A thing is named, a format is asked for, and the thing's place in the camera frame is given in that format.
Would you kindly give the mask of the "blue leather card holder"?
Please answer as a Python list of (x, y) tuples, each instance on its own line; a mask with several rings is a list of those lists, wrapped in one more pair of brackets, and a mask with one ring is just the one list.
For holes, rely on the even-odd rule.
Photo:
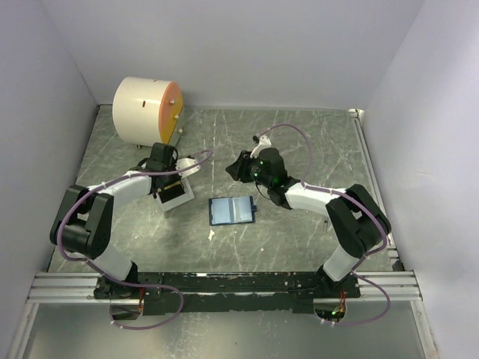
[(209, 199), (210, 226), (254, 223), (256, 211), (252, 196)]

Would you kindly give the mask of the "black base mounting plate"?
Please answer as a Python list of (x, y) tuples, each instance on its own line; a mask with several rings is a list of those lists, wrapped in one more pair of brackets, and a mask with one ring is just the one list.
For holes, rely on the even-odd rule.
[(317, 271), (193, 273), (140, 272), (138, 291), (130, 297), (110, 292), (95, 296), (97, 289), (110, 289), (106, 278), (97, 281), (95, 299), (142, 300), (146, 316), (174, 313), (183, 304), (184, 313), (224, 313), (229, 311), (290, 310), (313, 313), (316, 300), (337, 304), (342, 295), (359, 298), (358, 281), (347, 275), (330, 284)]

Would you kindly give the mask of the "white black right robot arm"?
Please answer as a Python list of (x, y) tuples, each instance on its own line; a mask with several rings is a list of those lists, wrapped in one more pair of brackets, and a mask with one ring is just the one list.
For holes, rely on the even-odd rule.
[(237, 182), (266, 188), (276, 206), (329, 218), (338, 246), (317, 271), (318, 290), (326, 297), (336, 296), (344, 287), (343, 279), (373, 248), (387, 242), (390, 221), (363, 185), (334, 189), (302, 183), (288, 174), (284, 159), (273, 147), (261, 150), (256, 157), (243, 150), (225, 171)]

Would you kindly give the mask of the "white round mini drawer cabinet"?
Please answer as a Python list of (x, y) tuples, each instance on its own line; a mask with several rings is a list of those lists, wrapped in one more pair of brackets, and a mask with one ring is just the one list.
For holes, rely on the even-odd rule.
[(184, 101), (173, 81), (129, 76), (118, 86), (112, 119), (120, 139), (151, 147), (156, 142), (175, 145), (182, 133)]

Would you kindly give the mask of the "aluminium extrusion rail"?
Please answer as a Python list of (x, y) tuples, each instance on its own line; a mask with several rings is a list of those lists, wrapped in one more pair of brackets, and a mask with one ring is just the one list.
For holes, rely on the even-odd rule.
[[(345, 292), (349, 301), (420, 301), (421, 291), (411, 271), (362, 272), (348, 277), (334, 289), (320, 289), (314, 273), (306, 271), (253, 273), (142, 273), (140, 281), (145, 298), (158, 300), (168, 294), (166, 286), (179, 289), (184, 296), (201, 299), (227, 295), (246, 298), (274, 294), (311, 299), (314, 303), (337, 303)], [(140, 294), (114, 294), (102, 277), (93, 273), (39, 273), (35, 276), (27, 300), (35, 304), (133, 304)]]

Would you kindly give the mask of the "white plastic card tray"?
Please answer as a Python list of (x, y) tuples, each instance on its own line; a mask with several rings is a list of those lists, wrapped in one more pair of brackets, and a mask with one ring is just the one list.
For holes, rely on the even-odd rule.
[(189, 181), (187, 179), (182, 179), (181, 181), (178, 181), (178, 182), (182, 182), (183, 184), (183, 187), (184, 187), (184, 190), (185, 190), (185, 194), (170, 201), (170, 202), (167, 202), (167, 203), (161, 203), (161, 200), (159, 199), (159, 195), (158, 195), (158, 192), (155, 193), (155, 200), (156, 202), (158, 203), (158, 206), (159, 208), (161, 209), (162, 212), (168, 212), (180, 205), (183, 205), (184, 203), (187, 203), (191, 200), (193, 200), (195, 198), (194, 194), (193, 194), (193, 191), (192, 191), (192, 188), (189, 184)]

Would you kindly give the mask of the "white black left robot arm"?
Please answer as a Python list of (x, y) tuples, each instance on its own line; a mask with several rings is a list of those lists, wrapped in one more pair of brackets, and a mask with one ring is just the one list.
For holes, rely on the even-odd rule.
[(156, 199), (178, 185), (178, 152), (171, 145), (155, 143), (150, 155), (123, 176), (105, 184), (84, 187), (72, 185), (64, 193), (50, 230), (50, 241), (61, 255), (84, 262), (106, 273), (110, 289), (97, 289), (95, 296), (110, 292), (121, 298), (138, 293), (138, 266), (111, 242), (114, 211), (151, 195)]

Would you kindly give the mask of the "black card in tray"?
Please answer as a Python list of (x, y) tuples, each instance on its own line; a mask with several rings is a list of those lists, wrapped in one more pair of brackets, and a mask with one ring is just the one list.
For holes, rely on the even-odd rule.
[(185, 190), (182, 182), (176, 182), (164, 187), (164, 189), (158, 190), (158, 195), (159, 199), (161, 200), (161, 203), (170, 202), (184, 194)]

